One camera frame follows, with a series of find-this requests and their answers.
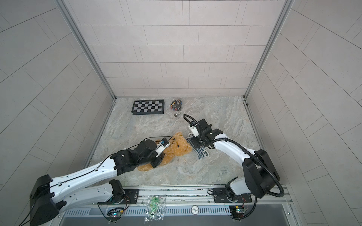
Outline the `clear bag green parts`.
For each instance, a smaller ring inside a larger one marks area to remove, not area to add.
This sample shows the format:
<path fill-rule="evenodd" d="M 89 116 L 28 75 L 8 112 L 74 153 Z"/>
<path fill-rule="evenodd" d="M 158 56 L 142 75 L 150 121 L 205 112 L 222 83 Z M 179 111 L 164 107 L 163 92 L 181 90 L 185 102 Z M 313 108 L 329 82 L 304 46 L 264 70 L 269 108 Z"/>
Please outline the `clear bag green parts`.
<path fill-rule="evenodd" d="M 165 195 L 151 195 L 147 199 L 145 222 L 163 220 L 166 209 Z"/>

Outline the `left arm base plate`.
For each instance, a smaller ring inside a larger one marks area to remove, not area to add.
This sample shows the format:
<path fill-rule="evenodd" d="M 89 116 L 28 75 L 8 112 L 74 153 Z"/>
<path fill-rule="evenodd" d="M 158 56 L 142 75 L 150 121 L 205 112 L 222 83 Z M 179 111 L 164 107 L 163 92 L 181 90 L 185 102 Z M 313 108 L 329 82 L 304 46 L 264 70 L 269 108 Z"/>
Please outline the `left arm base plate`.
<path fill-rule="evenodd" d="M 108 201 L 106 202 L 98 202 L 98 204 L 101 205 L 133 205 L 137 203 L 138 196 L 139 196 L 139 189 L 125 189 L 125 194 L 121 195 L 120 197 L 114 197 L 112 196 Z"/>

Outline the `left green circuit board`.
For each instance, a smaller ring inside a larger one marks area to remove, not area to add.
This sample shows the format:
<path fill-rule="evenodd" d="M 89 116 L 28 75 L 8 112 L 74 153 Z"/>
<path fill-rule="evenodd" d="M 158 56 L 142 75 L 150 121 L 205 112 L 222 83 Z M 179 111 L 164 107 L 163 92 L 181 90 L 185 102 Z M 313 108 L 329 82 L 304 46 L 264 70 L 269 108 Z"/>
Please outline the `left green circuit board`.
<path fill-rule="evenodd" d="M 122 217 L 122 215 L 124 214 L 124 211 L 125 211 L 125 208 L 122 208 L 122 207 L 114 208 L 107 212 L 107 217 L 110 219 L 111 222 L 116 222 Z"/>

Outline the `aluminium mounting rail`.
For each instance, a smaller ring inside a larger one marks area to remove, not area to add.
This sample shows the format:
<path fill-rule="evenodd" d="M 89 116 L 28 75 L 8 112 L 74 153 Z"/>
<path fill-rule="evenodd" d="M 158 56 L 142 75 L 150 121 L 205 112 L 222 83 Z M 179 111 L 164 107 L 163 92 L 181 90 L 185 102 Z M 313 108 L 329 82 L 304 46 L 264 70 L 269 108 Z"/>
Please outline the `aluminium mounting rail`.
<path fill-rule="evenodd" d="M 285 196 L 277 198 L 266 195 L 254 203 L 215 203 L 207 191 L 222 185 L 205 186 L 138 186 L 125 189 L 139 189 L 136 204 L 130 205 L 122 217 L 111 222 L 105 217 L 116 205 L 78 206 L 59 214 L 48 223 L 49 226 L 300 226 L 301 221 L 295 205 L 284 187 Z M 166 209 L 163 220 L 145 222 L 147 199 L 151 195 L 165 195 Z M 198 215 L 191 213 L 191 207 L 199 207 Z M 229 206 L 244 206 L 242 219 L 230 217 Z"/>

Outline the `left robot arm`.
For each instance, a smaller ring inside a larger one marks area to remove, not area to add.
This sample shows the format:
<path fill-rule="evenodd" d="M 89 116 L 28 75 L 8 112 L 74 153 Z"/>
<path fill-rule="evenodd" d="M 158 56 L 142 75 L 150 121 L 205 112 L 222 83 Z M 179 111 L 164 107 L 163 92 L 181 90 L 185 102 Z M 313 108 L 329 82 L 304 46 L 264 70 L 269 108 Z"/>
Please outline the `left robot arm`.
<path fill-rule="evenodd" d="M 78 205 L 130 203 L 121 182 L 115 177 L 145 164 L 156 168 L 169 145 L 166 138 L 159 143 L 147 139 L 135 149 L 120 150 L 104 161 L 75 173 L 56 178 L 48 174 L 39 177 L 29 198 L 29 224 L 40 226 Z"/>

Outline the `right circuit board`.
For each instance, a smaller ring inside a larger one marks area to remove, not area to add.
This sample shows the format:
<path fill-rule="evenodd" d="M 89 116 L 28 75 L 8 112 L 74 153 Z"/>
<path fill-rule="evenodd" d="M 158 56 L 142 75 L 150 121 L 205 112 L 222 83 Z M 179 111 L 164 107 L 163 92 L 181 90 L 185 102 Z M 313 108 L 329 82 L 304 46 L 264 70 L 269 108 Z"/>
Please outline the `right circuit board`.
<path fill-rule="evenodd" d="M 231 214 L 230 217 L 232 219 L 242 219 L 244 217 L 246 209 L 244 206 L 230 205 L 229 210 Z"/>

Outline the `brown teddy bear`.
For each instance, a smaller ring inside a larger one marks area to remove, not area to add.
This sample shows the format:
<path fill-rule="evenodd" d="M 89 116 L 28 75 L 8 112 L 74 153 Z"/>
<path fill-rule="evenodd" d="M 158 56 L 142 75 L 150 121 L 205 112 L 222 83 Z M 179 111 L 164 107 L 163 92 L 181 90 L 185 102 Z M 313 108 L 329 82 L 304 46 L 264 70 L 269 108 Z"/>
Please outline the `brown teddy bear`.
<path fill-rule="evenodd" d="M 164 158 L 159 166 L 164 166 L 170 163 L 174 157 L 180 157 L 192 151 L 191 145 L 186 141 L 182 132 L 174 134 L 169 142 L 170 146 L 162 152 Z"/>

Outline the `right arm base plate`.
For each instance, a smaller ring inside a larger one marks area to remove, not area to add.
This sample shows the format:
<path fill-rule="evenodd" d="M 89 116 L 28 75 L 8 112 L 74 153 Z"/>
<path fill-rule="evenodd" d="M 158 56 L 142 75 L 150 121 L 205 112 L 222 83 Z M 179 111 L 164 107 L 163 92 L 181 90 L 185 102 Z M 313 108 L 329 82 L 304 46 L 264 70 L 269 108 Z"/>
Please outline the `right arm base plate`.
<path fill-rule="evenodd" d="M 234 196 L 226 188 L 215 187 L 208 190 L 207 193 L 214 198 L 215 203 L 251 203 L 252 197 L 250 194 L 242 194 Z"/>

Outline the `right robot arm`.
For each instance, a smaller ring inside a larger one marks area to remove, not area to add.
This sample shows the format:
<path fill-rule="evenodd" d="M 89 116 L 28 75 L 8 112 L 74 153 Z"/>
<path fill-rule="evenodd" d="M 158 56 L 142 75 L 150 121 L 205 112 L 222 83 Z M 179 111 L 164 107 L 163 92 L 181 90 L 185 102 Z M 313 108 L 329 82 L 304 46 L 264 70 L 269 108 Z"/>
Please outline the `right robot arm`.
<path fill-rule="evenodd" d="M 232 179 L 225 185 L 226 196 L 231 201 L 238 200 L 243 194 L 252 194 L 256 198 L 265 195 L 283 197 L 284 189 L 268 153 L 263 149 L 248 149 L 230 139 L 219 129 L 212 129 L 204 119 L 187 121 L 193 134 L 191 139 L 197 148 L 210 147 L 227 154 L 242 166 L 243 177 Z"/>

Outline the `black white checkerboard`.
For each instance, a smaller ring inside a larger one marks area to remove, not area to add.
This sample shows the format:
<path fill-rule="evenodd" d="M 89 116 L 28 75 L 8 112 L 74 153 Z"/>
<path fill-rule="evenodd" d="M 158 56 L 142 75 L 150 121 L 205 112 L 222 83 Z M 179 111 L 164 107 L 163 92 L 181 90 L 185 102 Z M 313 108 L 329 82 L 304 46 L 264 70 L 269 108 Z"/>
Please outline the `black white checkerboard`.
<path fill-rule="evenodd" d="M 162 115 L 164 114 L 165 101 L 159 100 L 135 100 L 132 107 L 133 115 Z"/>

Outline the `bag of colourful small parts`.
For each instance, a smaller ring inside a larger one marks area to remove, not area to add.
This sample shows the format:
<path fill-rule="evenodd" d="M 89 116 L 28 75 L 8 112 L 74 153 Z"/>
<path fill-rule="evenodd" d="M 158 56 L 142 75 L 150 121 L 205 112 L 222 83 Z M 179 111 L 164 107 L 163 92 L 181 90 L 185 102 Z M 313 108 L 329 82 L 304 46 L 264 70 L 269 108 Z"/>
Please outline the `bag of colourful small parts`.
<path fill-rule="evenodd" d="M 181 99 L 175 99 L 171 104 L 170 104 L 170 109 L 173 111 L 181 111 L 183 106 L 183 102 Z"/>

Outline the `round white sticker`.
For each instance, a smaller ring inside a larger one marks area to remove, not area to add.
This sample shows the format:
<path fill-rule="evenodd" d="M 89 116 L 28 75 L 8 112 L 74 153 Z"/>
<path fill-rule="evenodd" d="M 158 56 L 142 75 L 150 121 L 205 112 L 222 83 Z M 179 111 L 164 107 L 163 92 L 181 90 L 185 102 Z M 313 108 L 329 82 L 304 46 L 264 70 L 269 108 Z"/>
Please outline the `round white sticker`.
<path fill-rule="evenodd" d="M 193 205 L 193 206 L 191 207 L 191 213 L 192 213 L 193 215 L 198 215 L 198 213 L 199 213 L 199 207 L 198 207 L 197 205 Z"/>

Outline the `striped knit bear sweater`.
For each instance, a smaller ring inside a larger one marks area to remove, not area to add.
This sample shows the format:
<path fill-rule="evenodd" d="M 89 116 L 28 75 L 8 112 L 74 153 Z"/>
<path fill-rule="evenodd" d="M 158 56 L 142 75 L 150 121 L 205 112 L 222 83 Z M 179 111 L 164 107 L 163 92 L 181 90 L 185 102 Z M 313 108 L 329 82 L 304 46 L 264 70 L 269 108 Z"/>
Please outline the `striped knit bear sweater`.
<path fill-rule="evenodd" d="M 188 134 L 188 137 L 186 138 L 186 141 L 191 145 L 192 150 L 197 154 L 198 159 L 201 160 L 203 158 L 209 157 L 210 154 L 206 147 L 200 146 L 196 147 L 196 145 L 193 142 L 194 135 L 192 133 Z"/>

